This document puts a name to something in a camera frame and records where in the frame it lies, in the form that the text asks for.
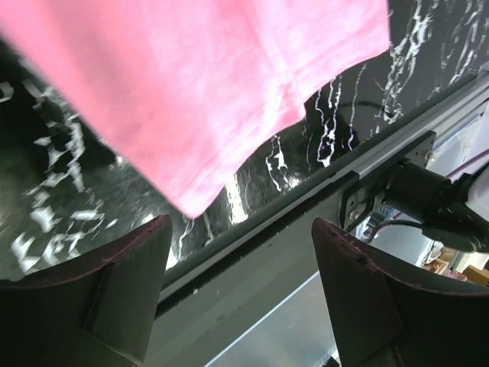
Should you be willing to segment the aluminium frame rail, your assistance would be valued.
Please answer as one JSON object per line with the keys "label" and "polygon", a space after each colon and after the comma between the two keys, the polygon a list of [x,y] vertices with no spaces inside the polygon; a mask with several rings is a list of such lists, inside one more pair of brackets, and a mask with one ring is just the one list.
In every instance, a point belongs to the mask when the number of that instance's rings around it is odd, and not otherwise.
{"label": "aluminium frame rail", "polygon": [[348,168],[363,178],[372,173],[381,164],[402,152],[416,139],[428,132],[435,136],[428,141],[428,148],[414,154],[423,163],[434,159],[431,150],[438,141],[445,139],[457,128],[457,124],[470,119],[475,111],[482,109],[488,101],[488,71],[482,70],[477,76],[446,89],[436,98],[429,100],[411,115],[385,128],[372,139],[368,149],[356,158]]}

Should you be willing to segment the pink t shirt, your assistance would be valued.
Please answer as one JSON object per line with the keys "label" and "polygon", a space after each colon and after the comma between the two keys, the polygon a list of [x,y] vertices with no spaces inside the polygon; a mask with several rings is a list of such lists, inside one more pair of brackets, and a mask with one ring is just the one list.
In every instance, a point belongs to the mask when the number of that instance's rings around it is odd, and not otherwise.
{"label": "pink t shirt", "polygon": [[390,45],[386,1],[3,1],[1,36],[189,218]]}

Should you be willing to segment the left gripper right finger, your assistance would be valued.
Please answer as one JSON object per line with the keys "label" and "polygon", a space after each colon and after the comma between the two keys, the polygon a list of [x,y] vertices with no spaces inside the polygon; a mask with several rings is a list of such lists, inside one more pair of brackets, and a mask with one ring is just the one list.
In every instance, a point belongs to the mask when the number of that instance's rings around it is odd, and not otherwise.
{"label": "left gripper right finger", "polygon": [[486,366],[488,289],[434,274],[317,218],[312,238],[343,366]]}

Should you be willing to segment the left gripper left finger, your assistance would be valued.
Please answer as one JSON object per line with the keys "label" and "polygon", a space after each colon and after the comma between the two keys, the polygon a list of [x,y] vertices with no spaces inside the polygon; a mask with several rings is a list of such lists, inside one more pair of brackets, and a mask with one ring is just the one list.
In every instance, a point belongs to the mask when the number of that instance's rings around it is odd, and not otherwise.
{"label": "left gripper left finger", "polygon": [[1,282],[3,366],[140,366],[172,239],[157,216],[18,281]]}

